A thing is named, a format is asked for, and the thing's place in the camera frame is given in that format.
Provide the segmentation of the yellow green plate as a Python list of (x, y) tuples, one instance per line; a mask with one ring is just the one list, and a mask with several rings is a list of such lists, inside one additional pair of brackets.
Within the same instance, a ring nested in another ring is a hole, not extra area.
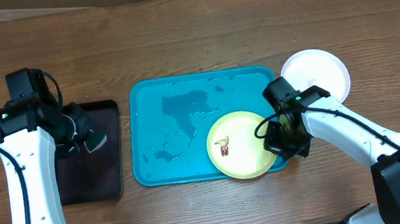
[(272, 168), (277, 157), (264, 149), (262, 136), (256, 132), (263, 117), (246, 111), (225, 114), (215, 121), (207, 136), (207, 153), (213, 165), (232, 178), (259, 177)]

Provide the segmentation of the green sponge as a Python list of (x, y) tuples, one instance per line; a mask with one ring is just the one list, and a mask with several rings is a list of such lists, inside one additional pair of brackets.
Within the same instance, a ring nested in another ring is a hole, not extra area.
[(93, 153), (102, 147), (108, 139), (108, 136), (105, 133), (95, 132), (90, 130), (86, 135), (83, 144), (89, 153)]

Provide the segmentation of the white plate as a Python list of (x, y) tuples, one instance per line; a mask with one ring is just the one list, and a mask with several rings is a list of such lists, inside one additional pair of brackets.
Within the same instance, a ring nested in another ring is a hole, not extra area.
[(348, 69), (339, 58), (323, 50), (305, 49), (296, 52), (281, 70), (280, 76), (296, 90), (304, 91), (318, 86), (330, 92), (341, 103), (350, 92), (351, 78)]

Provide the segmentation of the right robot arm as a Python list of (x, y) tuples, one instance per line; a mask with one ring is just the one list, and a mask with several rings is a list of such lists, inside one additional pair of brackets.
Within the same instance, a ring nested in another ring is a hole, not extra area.
[(400, 224), (400, 133), (351, 111), (318, 86), (296, 90), (283, 77), (263, 91), (274, 113), (262, 124), (264, 149), (290, 159), (307, 157), (316, 137), (331, 143), (370, 171), (376, 203), (338, 224)]

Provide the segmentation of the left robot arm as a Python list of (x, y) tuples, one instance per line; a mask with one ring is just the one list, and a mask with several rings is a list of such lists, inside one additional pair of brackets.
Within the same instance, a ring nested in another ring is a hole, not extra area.
[(56, 161), (76, 153), (91, 124), (76, 103), (64, 106), (46, 83), (51, 74), (23, 68), (6, 75), (10, 100), (0, 109), (0, 156), (12, 224), (67, 224)]

